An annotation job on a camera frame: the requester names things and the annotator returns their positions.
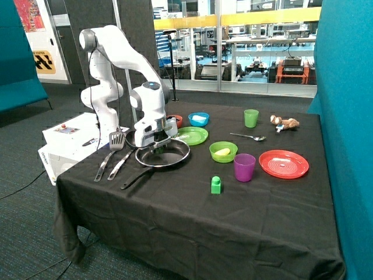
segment bowl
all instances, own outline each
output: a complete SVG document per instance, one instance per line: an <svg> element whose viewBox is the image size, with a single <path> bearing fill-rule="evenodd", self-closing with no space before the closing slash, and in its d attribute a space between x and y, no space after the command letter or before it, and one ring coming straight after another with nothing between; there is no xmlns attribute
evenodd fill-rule
<svg viewBox="0 0 373 280"><path fill-rule="evenodd" d="M210 115L204 112L192 113L188 116L189 122L194 127L204 127L208 122Z"/></svg>
<svg viewBox="0 0 373 280"><path fill-rule="evenodd" d="M180 115L168 115L166 117L166 119L169 119L169 118L176 118L176 125L177 125L177 128L181 128L181 125L182 125L182 117Z"/></svg>
<svg viewBox="0 0 373 280"><path fill-rule="evenodd" d="M215 154L217 151L220 151L225 148L228 148L230 150L230 153L228 155L220 156L220 155ZM232 162L237 151L238 151L237 145L231 142L221 141L221 142L215 142L210 145L210 153L211 153L212 159L220 163Z"/></svg>

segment pan handle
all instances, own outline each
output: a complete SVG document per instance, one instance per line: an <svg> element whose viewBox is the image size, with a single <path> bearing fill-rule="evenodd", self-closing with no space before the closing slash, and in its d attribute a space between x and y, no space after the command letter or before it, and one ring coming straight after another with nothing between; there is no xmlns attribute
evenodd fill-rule
<svg viewBox="0 0 373 280"><path fill-rule="evenodd" d="M139 174L135 174L133 176L131 176L127 181L126 183L124 183L123 187L121 187L121 190L126 190L127 188L129 188L130 186L132 186L132 184L134 182L136 182L138 180L138 178L141 178L142 176L144 176L147 172L150 172L150 171L153 171L154 170L154 167L152 166L148 166L148 167L144 167L143 170L139 173Z"/></svg>

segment teal couch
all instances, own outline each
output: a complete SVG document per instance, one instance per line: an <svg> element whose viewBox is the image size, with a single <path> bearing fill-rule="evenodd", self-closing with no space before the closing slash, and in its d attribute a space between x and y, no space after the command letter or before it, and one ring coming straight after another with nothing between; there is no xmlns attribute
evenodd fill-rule
<svg viewBox="0 0 373 280"><path fill-rule="evenodd" d="M0 1L0 112L48 99L13 0Z"/></svg>
<svg viewBox="0 0 373 280"><path fill-rule="evenodd" d="M321 117L346 279L373 279L373 1L324 0L315 47Z"/></svg>

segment purple cup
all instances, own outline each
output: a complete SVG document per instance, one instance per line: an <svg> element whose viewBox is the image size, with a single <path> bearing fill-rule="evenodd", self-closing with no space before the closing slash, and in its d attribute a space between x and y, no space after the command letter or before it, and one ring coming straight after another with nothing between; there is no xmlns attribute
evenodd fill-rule
<svg viewBox="0 0 373 280"><path fill-rule="evenodd" d="M234 157L234 175L240 182L249 182L255 167L255 157L248 153L240 153Z"/></svg>

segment green cup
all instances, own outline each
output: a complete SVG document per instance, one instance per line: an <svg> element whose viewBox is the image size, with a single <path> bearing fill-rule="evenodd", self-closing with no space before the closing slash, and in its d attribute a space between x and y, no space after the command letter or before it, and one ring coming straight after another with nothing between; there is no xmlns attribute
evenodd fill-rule
<svg viewBox="0 0 373 280"><path fill-rule="evenodd" d="M254 109L248 109L244 111L245 116L245 126L248 128L253 128L256 126L256 121L258 120L259 111Z"/></svg>

